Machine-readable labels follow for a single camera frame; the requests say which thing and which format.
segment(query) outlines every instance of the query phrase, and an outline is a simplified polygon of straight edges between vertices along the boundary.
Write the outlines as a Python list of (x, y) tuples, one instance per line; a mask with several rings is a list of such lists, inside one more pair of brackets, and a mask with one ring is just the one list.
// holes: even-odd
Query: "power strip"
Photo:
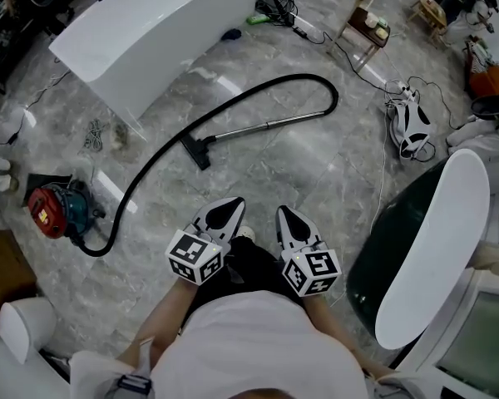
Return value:
[(410, 86), (406, 85), (402, 81), (398, 81), (398, 87), (403, 91), (403, 94), (409, 101), (416, 101), (416, 90), (413, 90)]

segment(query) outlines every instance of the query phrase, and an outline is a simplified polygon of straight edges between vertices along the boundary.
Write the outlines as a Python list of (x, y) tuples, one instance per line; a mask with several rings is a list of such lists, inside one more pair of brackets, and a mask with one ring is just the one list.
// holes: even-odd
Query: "black vacuum hose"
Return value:
[(259, 91), (262, 91), (264, 89), (267, 89), (271, 86), (275, 86), (276, 84), (280, 83), (285, 83), (287, 81), (295, 81), (295, 80), (312, 80), (316, 81), (329, 90), (331, 93), (331, 97), (333, 98), (333, 101), (331, 102), (331, 105), (329, 108), (327, 108), (324, 111), (324, 115), (326, 116), (327, 114), (330, 114), (331, 112), (334, 111), (334, 108), (336, 108), (338, 104), (338, 90), (336, 90), (336, 87), (331, 83), (329, 80), (317, 76), (315, 74), (290, 74), (288, 76), (280, 76), (278, 78), (275, 78), (273, 80), (267, 81), (265, 83), (259, 84), (258, 86), (255, 86), (248, 91), (244, 91), (243, 93), (240, 93), (238, 96), (235, 96), (233, 99), (227, 101), (226, 103), (216, 107), (213, 111), (205, 114), (204, 116), (198, 118), (196, 121), (191, 122), (187, 127), (185, 127), (182, 131), (177, 133), (175, 136), (173, 136), (171, 139), (169, 139), (149, 160), (148, 162), (142, 167), (141, 171), (139, 171), (139, 174), (135, 176), (135, 179), (131, 182), (129, 187), (127, 188), (124, 197), (122, 198), (120, 204), (118, 205), (118, 209), (116, 210), (116, 215), (115, 215), (115, 221), (113, 222), (113, 227), (111, 229), (111, 234), (109, 235), (109, 240), (107, 241), (106, 246), (103, 249), (89, 249), (85, 243), (83, 242), (82, 239), (74, 239), (73, 243), (76, 244), (85, 254), (88, 254), (93, 257), (101, 257), (103, 255), (106, 255), (109, 253), (111, 248), (113, 247), (113, 244), (115, 243), (116, 239), (116, 233), (118, 232), (118, 227), (120, 225), (120, 221), (122, 218), (122, 215), (124, 214), (124, 210), (126, 209), (127, 203), (130, 200), (131, 196), (133, 195), (133, 192), (135, 192), (136, 187), (139, 185), (141, 182), (142, 178), (146, 176), (148, 171), (150, 171), (151, 167), (172, 147), (174, 146), (177, 142), (179, 142), (183, 137), (191, 133), (196, 127), (201, 126), (203, 123), (206, 121), (210, 120), (212, 117), (220, 114), (222, 111), (225, 111), (227, 108), (230, 106), (233, 106), (240, 101), (243, 101), (244, 99), (254, 95), (255, 93), (258, 93)]

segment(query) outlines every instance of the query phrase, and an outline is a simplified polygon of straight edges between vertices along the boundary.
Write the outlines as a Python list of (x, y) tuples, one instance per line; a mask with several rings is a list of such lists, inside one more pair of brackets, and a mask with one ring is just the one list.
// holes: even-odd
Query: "small wooden chair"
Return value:
[(355, 0), (355, 3), (351, 9), (351, 12), (346, 17), (346, 21), (338, 29), (338, 32), (334, 36), (333, 40), (329, 43), (327, 53), (333, 55), (333, 50), (336, 41), (342, 36), (344, 30), (347, 27), (352, 28), (358, 34), (366, 38), (371, 42), (369, 49), (363, 54), (359, 59), (359, 64), (356, 71), (360, 71), (364, 65), (378, 52), (379, 49), (386, 46), (388, 38), (390, 37), (390, 27), (385, 27), (384, 30), (388, 33), (388, 37), (382, 39), (375, 34), (376, 28), (369, 28), (366, 24), (366, 17), (368, 16), (368, 9), (371, 6), (373, 0)]

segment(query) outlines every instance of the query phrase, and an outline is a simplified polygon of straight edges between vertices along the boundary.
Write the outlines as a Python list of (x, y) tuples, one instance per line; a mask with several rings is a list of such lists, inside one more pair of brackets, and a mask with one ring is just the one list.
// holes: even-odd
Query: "white robotic device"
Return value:
[(196, 285), (210, 279), (224, 266), (244, 212), (245, 201), (240, 197), (202, 207), (185, 231), (177, 230), (165, 251), (172, 272)]
[(342, 270), (336, 253), (328, 249), (312, 220), (281, 205), (275, 215), (277, 238), (283, 251), (283, 276), (300, 296), (328, 291)]
[[(224, 198), (203, 207), (175, 233), (165, 255), (173, 273), (201, 285), (225, 265), (230, 241), (245, 212), (240, 197)], [(318, 228), (299, 211), (281, 205), (276, 214), (282, 270), (300, 297), (328, 291), (342, 273), (336, 253), (321, 240)]]
[(399, 149), (402, 160), (417, 159), (418, 152), (428, 143), (432, 125), (414, 99), (392, 100), (388, 103), (390, 137)]

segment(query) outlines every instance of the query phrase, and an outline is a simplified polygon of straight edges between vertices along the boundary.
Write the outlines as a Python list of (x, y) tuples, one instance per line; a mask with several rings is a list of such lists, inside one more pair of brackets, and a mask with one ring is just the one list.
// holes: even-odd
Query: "vacuum wand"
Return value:
[(289, 118), (284, 118), (283, 120), (268, 121), (257, 126), (245, 127), (244, 129), (238, 129), (235, 131), (229, 131), (227, 133), (222, 133), (221, 135), (214, 136), (215, 142), (220, 140), (231, 139), (233, 137), (248, 135), (249, 133), (255, 133), (256, 131), (271, 130), (277, 127), (286, 126), (288, 124), (294, 124), (300, 121), (310, 120), (311, 118), (318, 118), (323, 116), (324, 112), (311, 112), (310, 114), (303, 114), (301, 116), (291, 116)]
[(189, 152), (195, 163), (200, 167), (200, 169), (205, 170), (210, 166), (210, 160), (207, 153), (209, 152), (208, 146), (211, 143), (219, 142), (221, 140), (228, 140), (243, 135), (249, 135), (257, 131), (275, 129), (277, 127), (287, 126), (288, 124), (311, 120), (313, 118), (318, 118), (325, 115), (325, 111), (318, 111), (311, 112), (309, 114), (302, 114), (300, 116), (291, 116), (289, 118), (284, 118), (283, 120), (267, 121), (265, 123), (258, 124), (257, 126), (245, 127), (244, 129), (238, 129), (235, 131), (228, 131), (227, 133), (222, 133), (221, 135), (208, 136), (203, 140), (196, 140), (189, 134), (181, 139), (181, 143)]

